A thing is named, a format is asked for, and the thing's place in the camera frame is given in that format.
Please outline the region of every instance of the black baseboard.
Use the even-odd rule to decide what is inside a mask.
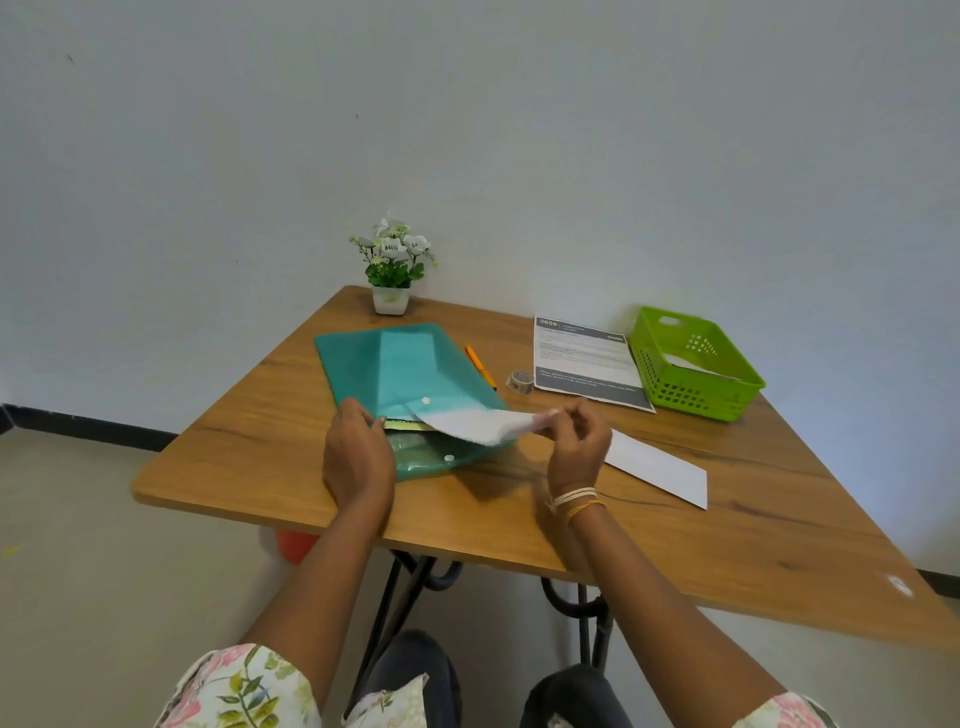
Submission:
[[[64,415],[60,412],[48,412],[32,407],[20,407],[5,404],[13,424],[24,429],[36,429],[41,432],[53,432],[82,440],[96,440],[98,443],[111,443],[126,448],[147,449],[160,452],[172,443],[177,435],[159,429],[148,429],[135,425],[121,425],[105,420],[93,420],[89,417]]]
[[[940,573],[939,571],[926,571],[917,569],[930,589],[940,596],[946,596],[950,599],[960,599],[960,576],[954,576],[951,573]]]
[[[96,440],[99,443],[111,443],[153,452],[160,452],[177,438],[175,433],[159,429],[92,420],[89,417],[64,415],[60,412],[48,412],[15,404],[0,405],[0,434],[11,428],[11,421],[12,425],[24,429],[37,429],[41,432],[53,432],[67,437]],[[917,569],[917,571],[938,595],[960,599],[960,576],[923,569]]]

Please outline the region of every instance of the basket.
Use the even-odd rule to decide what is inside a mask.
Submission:
[[[643,306],[630,348],[654,404],[731,423],[766,382],[712,321]],[[669,354],[706,369],[687,369]]]

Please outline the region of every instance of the wood grain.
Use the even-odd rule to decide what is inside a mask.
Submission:
[[[370,290],[341,290],[151,462],[144,503],[320,532],[335,506],[321,482],[335,403],[313,339],[333,331],[440,324],[494,380],[533,371],[532,319],[412,299],[377,316]],[[536,411],[566,397],[500,394]],[[636,543],[698,603],[893,642],[960,647],[958,622],[907,559],[763,398],[727,425],[598,403],[612,426],[708,471],[702,511],[605,466],[598,488]],[[400,483],[384,546],[591,583],[537,493],[551,444],[528,435],[489,459]],[[888,576],[902,579],[907,596]]]

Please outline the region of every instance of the white pot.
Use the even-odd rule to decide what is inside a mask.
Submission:
[[[402,316],[409,302],[409,288],[381,288],[377,285],[373,287],[373,307],[377,313]]]

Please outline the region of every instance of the sleeve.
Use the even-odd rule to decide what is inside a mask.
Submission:
[[[810,698],[785,692],[772,697],[733,728],[839,728]]]
[[[208,652],[180,679],[155,728],[320,728],[310,684],[259,644]]]

